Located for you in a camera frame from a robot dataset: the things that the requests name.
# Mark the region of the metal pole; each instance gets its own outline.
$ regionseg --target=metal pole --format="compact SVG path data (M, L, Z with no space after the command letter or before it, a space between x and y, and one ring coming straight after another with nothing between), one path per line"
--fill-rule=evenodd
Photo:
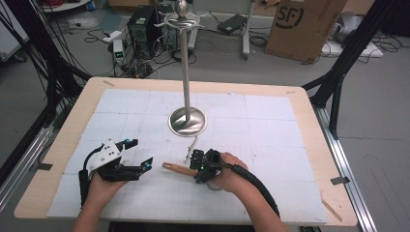
M181 61L184 82L185 121L190 120L190 77L188 74L187 29L181 29Z

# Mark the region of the floor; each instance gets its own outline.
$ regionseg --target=floor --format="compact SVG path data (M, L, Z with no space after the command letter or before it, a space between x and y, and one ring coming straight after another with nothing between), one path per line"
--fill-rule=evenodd
M60 15L76 15L83 10ZM93 12L102 19L105 10ZM210 16L204 19L212 21ZM116 26L122 29L125 16ZM271 18L256 17L251 27L270 27ZM86 43L87 30L66 34L72 54L89 72L112 74L112 58L104 43ZM201 32L190 60L190 80L301 86L326 73L336 58L322 57L313 65L267 55L252 45L246 60L239 53L242 39ZM410 45L409 38L401 39ZM378 231L410 228L410 49L385 52L383 58L356 62L345 78L341 95L338 135ZM161 65L153 64L154 69ZM160 68L147 78L181 79L178 63ZM0 165L45 106L45 94L31 62L9 61L0 66ZM72 220L37 220L14 217L14 208L30 182L23 183L0 214L1 231L70 231ZM291 231L298 227L291 226ZM322 227L322 231L361 231L356 227ZM102 222L99 231L107 231Z

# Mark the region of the human hand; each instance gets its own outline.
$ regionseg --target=human hand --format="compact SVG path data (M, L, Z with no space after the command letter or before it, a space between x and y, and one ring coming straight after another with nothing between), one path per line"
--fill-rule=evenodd
M85 204L93 204L95 207L103 208L111 200L115 193L126 183L126 181L105 181L98 172L95 172L91 179Z
M230 153L220 153L220 159L225 163L230 163L232 165L237 164L248 170L248 167L244 162ZM250 184L250 182L226 167L224 167L220 171L220 174L214 177L211 181L225 191L234 194L237 194L239 190L246 188Z

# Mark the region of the metal stand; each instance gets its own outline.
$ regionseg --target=metal stand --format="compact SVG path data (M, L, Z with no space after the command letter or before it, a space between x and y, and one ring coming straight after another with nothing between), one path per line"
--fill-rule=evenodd
M207 118L201 110L190 107L190 78L188 67L188 39L187 30L200 27L199 17L188 13L188 4L185 0L178 1L176 14L169 14L163 23L156 26L168 25L180 30L181 33L181 60L184 83L185 107L175 110L169 116L169 128L180 136L197 136L202 133L207 126Z
M376 0L332 68L326 74L302 86L309 90L320 85L316 94L310 97L311 103L320 108L325 108L326 101L333 95L329 129L334 139L337 139L337 116L344 77L399 1Z

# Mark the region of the silver sphere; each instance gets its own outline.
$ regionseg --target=silver sphere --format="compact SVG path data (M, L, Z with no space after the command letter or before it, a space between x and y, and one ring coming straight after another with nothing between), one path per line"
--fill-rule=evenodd
M188 3L185 0L178 0L175 12L179 17L186 17L188 13Z

